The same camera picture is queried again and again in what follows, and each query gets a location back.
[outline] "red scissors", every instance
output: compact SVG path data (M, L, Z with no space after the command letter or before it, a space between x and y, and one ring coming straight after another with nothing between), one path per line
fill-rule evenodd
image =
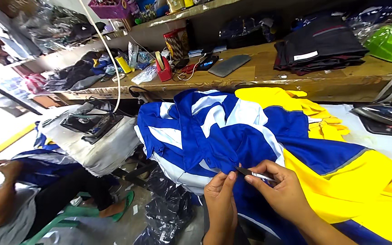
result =
M196 68L195 68L195 65L196 65L196 64L189 64L189 65L186 65L183 69L181 69L181 72L182 72L182 73L187 73L187 74L192 74L192 73L193 73L193 70L196 70L196 68L197 68L197 66L196 66Z

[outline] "person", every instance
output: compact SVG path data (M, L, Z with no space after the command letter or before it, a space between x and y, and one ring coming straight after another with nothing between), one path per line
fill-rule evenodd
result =
M110 187L102 178L81 167L57 182L39 188L15 189L22 162L0 160L0 172L5 179L0 186L0 245L30 239L41 231L80 192L89 192L100 210L100 217L122 212L126 202L113 203Z
M245 180L264 196L276 213L291 221L308 244L356 244L329 223L321 219L308 204L296 173L272 161L264 160L250 168L254 173L269 172L277 184L270 187L260 178L246 175ZM209 229L203 237L204 245L248 244L237 242L237 208L232 193L236 172L220 172L205 186L204 196L209 215Z

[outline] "sandal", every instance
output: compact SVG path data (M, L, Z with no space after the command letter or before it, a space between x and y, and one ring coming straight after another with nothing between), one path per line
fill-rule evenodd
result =
M111 216L111 218L113 219L114 222L117 222L118 220L120 220L120 218L122 218L123 214L128 210L129 206L131 205L132 201L134 200L134 191L128 192L128 194L125 197L126 197L125 209L122 212Z

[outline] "fingernail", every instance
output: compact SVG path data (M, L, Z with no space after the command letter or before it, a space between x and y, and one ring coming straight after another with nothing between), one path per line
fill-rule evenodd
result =
M235 173L234 172L229 172L229 175L228 175L228 177L230 178L230 179L235 179Z
M252 178L251 178L251 177L249 177L249 176L246 175L246 176L244 177L244 179L245 179L248 183L250 183L250 184L252 183Z

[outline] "red tape dispenser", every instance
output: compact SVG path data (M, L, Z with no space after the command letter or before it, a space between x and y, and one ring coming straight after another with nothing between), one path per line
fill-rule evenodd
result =
M161 81L167 81L172 78L171 73L172 70L170 69L169 62L163 56L161 56L160 52L155 52L155 63L157 64L157 73L158 77L160 77Z

